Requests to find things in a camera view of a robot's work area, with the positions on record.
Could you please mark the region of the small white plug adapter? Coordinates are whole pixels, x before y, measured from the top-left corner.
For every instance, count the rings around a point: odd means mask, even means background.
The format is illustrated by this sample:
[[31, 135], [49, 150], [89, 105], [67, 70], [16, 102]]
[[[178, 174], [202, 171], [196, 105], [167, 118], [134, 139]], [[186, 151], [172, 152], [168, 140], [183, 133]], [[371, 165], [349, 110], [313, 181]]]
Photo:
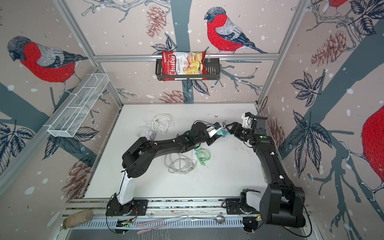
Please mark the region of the small white plug adapter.
[[137, 136], [139, 138], [144, 137], [149, 141], [154, 141], [156, 139], [156, 133], [149, 127], [140, 127], [137, 131]]

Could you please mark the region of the white blue power strip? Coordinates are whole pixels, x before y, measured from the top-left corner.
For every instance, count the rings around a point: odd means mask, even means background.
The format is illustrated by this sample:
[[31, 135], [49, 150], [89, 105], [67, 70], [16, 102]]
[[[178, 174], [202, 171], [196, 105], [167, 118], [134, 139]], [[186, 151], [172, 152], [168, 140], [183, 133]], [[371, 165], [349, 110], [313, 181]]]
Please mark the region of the white blue power strip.
[[192, 159], [193, 159], [194, 161], [196, 161], [196, 162], [199, 161], [199, 149], [194, 149], [194, 150], [193, 150], [193, 157], [192, 157]]

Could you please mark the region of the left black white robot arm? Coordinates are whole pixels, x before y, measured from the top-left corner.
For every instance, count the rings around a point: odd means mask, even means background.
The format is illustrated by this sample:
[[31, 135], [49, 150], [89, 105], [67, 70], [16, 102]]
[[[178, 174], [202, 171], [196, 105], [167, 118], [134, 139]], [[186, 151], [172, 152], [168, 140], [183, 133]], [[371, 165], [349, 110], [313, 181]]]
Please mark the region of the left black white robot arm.
[[196, 121], [189, 131], [170, 140], [150, 141], [140, 137], [122, 156], [124, 175], [120, 189], [107, 204], [106, 216], [140, 215], [133, 202], [135, 178], [142, 176], [152, 161], [161, 156], [182, 154], [198, 148], [202, 143], [211, 145], [220, 138], [220, 123]]

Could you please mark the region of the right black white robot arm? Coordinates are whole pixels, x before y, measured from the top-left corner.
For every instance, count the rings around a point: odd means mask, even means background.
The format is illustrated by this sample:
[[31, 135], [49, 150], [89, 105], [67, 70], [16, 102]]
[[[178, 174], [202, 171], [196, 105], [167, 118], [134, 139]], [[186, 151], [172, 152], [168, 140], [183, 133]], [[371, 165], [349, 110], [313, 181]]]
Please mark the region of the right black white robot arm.
[[260, 201], [261, 219], [265, 224], [302, 228], [305, 193], [288, 177], [272, 137], [267, 135], [266, 117], [250, 112], [242, 115], [242, 123], [226, 125], [230, 134], [248, 143], [261, 161], [267, 188]]

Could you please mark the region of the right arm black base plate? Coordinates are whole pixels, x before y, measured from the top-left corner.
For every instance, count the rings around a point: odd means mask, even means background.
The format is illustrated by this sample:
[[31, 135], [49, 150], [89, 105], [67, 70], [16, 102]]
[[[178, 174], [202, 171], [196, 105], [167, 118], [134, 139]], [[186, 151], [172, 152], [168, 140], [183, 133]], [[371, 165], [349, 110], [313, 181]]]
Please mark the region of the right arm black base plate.
[[244, 200], [240, 198], [225, 199], [224, 208], [228, 215], [249, 215], [251, 213], [246, 208]]

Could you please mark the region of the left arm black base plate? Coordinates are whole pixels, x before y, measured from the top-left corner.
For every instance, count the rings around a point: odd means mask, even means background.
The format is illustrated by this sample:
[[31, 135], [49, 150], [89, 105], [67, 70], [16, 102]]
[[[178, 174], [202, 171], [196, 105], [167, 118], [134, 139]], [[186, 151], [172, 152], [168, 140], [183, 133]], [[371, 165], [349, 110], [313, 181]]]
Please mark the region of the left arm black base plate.
[[106, 216], [120, 217], [120, 216], [145, 216], [148, 200], [135, 200], [122, 205], [117, 198], [113, 198], [107, 204]]

